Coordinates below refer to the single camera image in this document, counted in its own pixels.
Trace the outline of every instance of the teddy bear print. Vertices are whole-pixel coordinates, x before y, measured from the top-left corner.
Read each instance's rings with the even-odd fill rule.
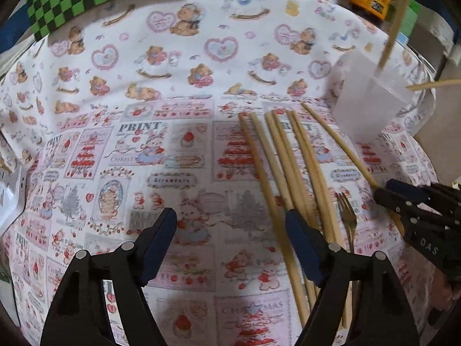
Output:
[[[264,70],[272,71],[280,67],[280,61],[278,61],[278,56],[269,52],[267,55],[262,57],[261,66]]]
[[[45,113],[45,108],[43,108],[42,104],[41,104],[41,101],[39,100],[39,98],[35,98],[35,102],[37,103],[37,110],[38,110],[38,113],[43,116],[43,114]]]
[[[73,81],[79,80],[79,73],[79,69],[71,70],[68,66],[59,68],[57,77],[53,82],[53,86],[58,85],[56,91],[64,93],[78,93],[79,89],[73,85]]]
[[[37,120],[34,116],[23,116],[22,120],[26,125],[37,125]]]
[[[152,206],[151,206],[152,211],[165,208],[165,202],[158,193],[156,192],[152,193],[150,196],[150,199],[152,200]]]
[[[170,78],[167,67],[169,57],[160,46],[150,46],[145,54],[140,56],[135,63],[139,64],[136,71],[139,75],[149,79]]]
[[[128,87],[125,96],[129,99],[152,101],[160,99],[162,94],[155,89],[151,89],[149,87],[137,87],[135,83],[132,83]]]
[[[77,113],[80,110],[80,106],[74,103],[69,103],[65,101],[64,103],[61,101],[56,101],[56,105],[54,106],[55,114],[61,113]]]
[[[309,54],[317,41],[317,33],[309,27],[301,32],[300,37],[300,40],[291,43],[290,49],[299,54]]]
[[[71,45],[67,51],[68,54],[77,55],[85,50],[84,37],[82,31],[78,27],[74,26],[71,28],[69,40],[71,41]]]
[[[64,230],[59,229],[58,232],[53,235],[51,246],[55,247],[55,249],[59,249],[59,243],[64,239]]]
[[[291,86],[287,89],[287,94],[295,97],[301,97],[306,93],[307,83],[301,78],[300,80],[295,80]]]
[[[261,291],[278,289],[280,282],[277,278],[277,264],[273,261],[265,263],[261,274],[258,276],[258,280],[261,282]]]
[[[33,108],[33,105],[29,101],[29,91],[26,92],[17,92],[16,96],[20,102],[19,109],[29,110]]]
[[[111,91],[106,83],[107,80],[94,76],[93,79],[89,81],[89,90],[94,96],[104,96]]]
[[[18,121],[17,115],[16,115],[15,112],[13,112],[12,110],[10,110],[10,111],[8,112],[8,115],[10,116],[10,122],[11,122],[11,123],[15,123],[15,122]]]
[[[144,194],[142,192],[135,192],[135,202],[133,204],[133,209],[144,209]]]
[[[27,74],[20,62],[16,65],[16,77],[18,78],[18,83],[24,83],[27,80]]]
[[[226,263],[225,267],[227,271],[224,273],[224,277],[236,277],[237,279],[245,280],[247,279],[246,267],[248,265],[251,265],[250,254],[243,249],[230,262]]]
[[[65,250],[64,250],[64,260],[63,260],[63,263],[65,265],[68,265],[72,258],[74,257],[74,251],[75,251],[75,244],[69,242],[67,244],[67,246],[65,247]]]
[[[191,86],[201,89],[213,83],[211,74],[213,74],[213,71],[205,64],[200,63],[196,68],[190,69],[190,75],[187,80]]]
[[[251,95],[256,96],[256,92],[253,90],[243,89],[241,83],[234,84],[231,88],[229,88],[224,95]]]
[[[199,33],[199,24],[203,19],[204,11],[195,3],[187,3],[179,9],[177,17],[180,19],[173,27],[170,27],[170,33],[180,36],[193,36]]]
[[[285,76],[291,70],[291,66],[289,64],[281,63],[280,58],[271,52],[263,56],[261,59],[255,59],[248,64],[252,69],[247,72],[248,75],[258,83],[269,86],[275,86],[277,81],[273,78],[273,75],[271,75],[273,78],[272,80],[266,79],[268,74],[263,75],[262,70],[267,72],[274,72],[274,70],[276,70],[278,76]]]

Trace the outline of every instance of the bamboo skewer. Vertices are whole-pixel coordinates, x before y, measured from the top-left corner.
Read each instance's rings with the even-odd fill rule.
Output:
[[[288,239],[288,236],[285,231],[284,220],[277,208],[277,204],[275,202],[275,198],[272,193],[271,186],[269,184],[269,178],[267,176],[266,171],[264,170],[262,160],[259,157],[258,150],[251,137],[247,123],[245,122],[243,115],[241,113],[239,113],[238,118],[243,133],[245,134],[245,138],[250,147],[251,154],[253,156],[254,167],[259,175],[261,190],[264,194],[267,206],[269,208],[269,214],[273,222],[275,235],[277,236],[278,243],[280,244],[280,249],[282,251],[282,255],[285,261],[287,273],[290,278],[290,283],[293,289],[294,300],[296,302],[296,307],[298,309],[299,318],[302,326],[304,326],[309,317],[309,310],[307,308],[307,303],[304,297],[303,284],[298,273],[298,268],[296,266],[296,260],[294,259],[293,251],[291,249],[290,240]]]
[[[394,16],[394,21],[389,30],[389,38],[387,39],[387,44],[384,47],[381,58],[377,64],[376,73],[380,74],[386,66],[387,60],[389,60],[390,54],[397,40],[397,36],[402,26],[403,18],[407,11],[407,7],[410,3],[410,0],[399,0],[396,8],[396,15]]]
[[[373,190],[376,190],[379,187],[379,183],[373,178],[371,173],[366,168],[365,164],[362,160],[360,160],[356,154],[350,149],[346,143],[342,140],[337,132],[335,132],[331,127],[327,125],[327,123],[319,117],[317,113],[315,113],[310,107],[308,107],[305,103],[301,103],[303,108],[312,116],[314,119],[325,129],[325,131],[330,134],[333,140],[336,142],[338,146],[346,153],[346,155],[352,160],[354,165],[359,169],[362,173],[363,177],[365,177],[366,181],[370,184]],[[403,224],[400,221],[400,216],[394,212],[390,212],[388,210],[390,218],[396,224],[397,229],[399,230],[400,234],[403,236],[405,234],[405,230],[403,228]]]
[[[312,201],[309,197],[309,193],[306,189],[306,184],[304,183],[303,177],[301,176],[301,172],[299,171],[299,166],[298,162],[296,161],[296,157],[294,156],[293,149],[291,147],[290,142],[288,141],[287,134],[285,132],[285,129],[278,119],[278,114],[275,111],[272,111],[272,116],[274,117],[274,121],[276,123],[276,127],[278,128],[278,132],[280,137],[282,138],[283,145],[285,146],[285,150],[288,154],[289,160],[291,162],[291,167],[293,170],[293,173],[296,177],[296,181],[298,183],[298,189],[300,191],[303,204],[304,204],[304,210],[305,210],[305,220],[307,220],[307,223],[310,227],[315,227],[317,228],[315,220],[317,219],[315,212],[314,212],[314,207],[312,204]]]
[[[336,242],[344,248],[344,239],[339,229],[336,210],[331,200],[330,192],[326,184],[325,178],[320,168],[319,161],[315,155],[314,148],[308,139],[305,129],[301,125],[299,116],[296,112],[288,112],[291,127],[293,129],[296,140],[299,143],[301,153],[303,154],[304,162],[306,163],[309,177],[315,194],[315,199],[320,212],[322,228],[325,239],[328,243]],[[346,302],[343,311],[343,326],[349,328],[352,322],[352,292],[347,291]]]

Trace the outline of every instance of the white device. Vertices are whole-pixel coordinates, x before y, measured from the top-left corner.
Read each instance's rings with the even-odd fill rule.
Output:
[[[0,168],[0,236],[24,211],[27,169],[18,162],[13,173]]]

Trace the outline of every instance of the table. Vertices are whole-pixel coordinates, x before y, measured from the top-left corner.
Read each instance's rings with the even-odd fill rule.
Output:
[[[358,215],[356,253],[389,255],[422,329],[433,266],[405,247],[361,174],[300,106],[335,127],[347,52],[377,59],[385,40],[324,0],[117,0],[35,43],[0,84],[2,158],[31,165],[26,210],[1,243],[26,338],[39,344],[79,249],[113,251],[171,206],[178,231],[144,290],[168,344],[292,345],[299,318],[237,119],[273,109],[310,190],[286,110],[300,113],[331,195],[344,191]],[[411,82],[425,80],[408,50],[396,46],[390,61]],[[374,142],[344,137],[381,183],[437,180],[408,132],[435,99],[415,100]]]

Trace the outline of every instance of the christmas tree print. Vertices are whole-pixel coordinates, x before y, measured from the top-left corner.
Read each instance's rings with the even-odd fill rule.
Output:
[[[82,173],[86,178],[92,177],[93,172],[90,169],[95,164],[94,150],[96,148],[98,140],[97,134],[91,134],[89,139],[85,142],[82,150],[78,153],[77,158],[71,162],[71,170],[67,172],[67,175],[72,177],[74,174]]]
[[[248,172],[254,175],[253,157],[241,128],[229,131],[227,144],[222,156],[218,159],[218,164],[227,169],[225,171],[226,179],[232,179],[236,174],[245,175]],[[224,173],[220,171],[217,177],[223,178]]]
[[[80,208],[80,200],[78,198],[77,186],[74,186],[69,194],[62,200],[62,205],[59,206],[59,210],[65,215],[65,220],[69,218],[74,219],[73,216],[77,216]]]
[[[245,307],[245,312],[236,323],[239,329],[234,346],[277,346],[277,341],[271,336],[268,325],[271,318],[261,310],[262,305]]]
[[[258,202],[250,190],[237,194],[237,203],[231,211],[226,212],[229,220],[226,224],[241,229],[254,239],[256,232],[266,232],[271,225],[266,208]]]
[[[375,150],[369,144],[360,144],[362,157],[371,173],[381,173],[386,170],[382,166],[381,158],[378,157]]]

